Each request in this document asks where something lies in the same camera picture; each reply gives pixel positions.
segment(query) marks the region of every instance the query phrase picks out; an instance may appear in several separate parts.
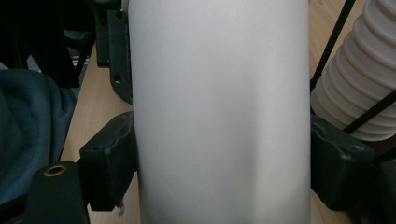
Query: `white cylinder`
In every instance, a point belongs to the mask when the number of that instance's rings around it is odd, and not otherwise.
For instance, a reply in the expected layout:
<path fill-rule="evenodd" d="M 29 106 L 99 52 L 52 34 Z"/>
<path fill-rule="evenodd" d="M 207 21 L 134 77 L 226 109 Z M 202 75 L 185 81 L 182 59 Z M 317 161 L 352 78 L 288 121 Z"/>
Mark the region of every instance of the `white cylinder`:
<path fill-rule="evenodd" d="M 306 0 L 132 0 L 143 223 L 309 223 Z"/>
<path fill-rule="evenodd" d="M 314 112 L 344 129 L 396 90 L 396 1 L 368 0 L 311 94 Z M 396 134 L 396 104 L 351 135 L 364 141 Z"/>

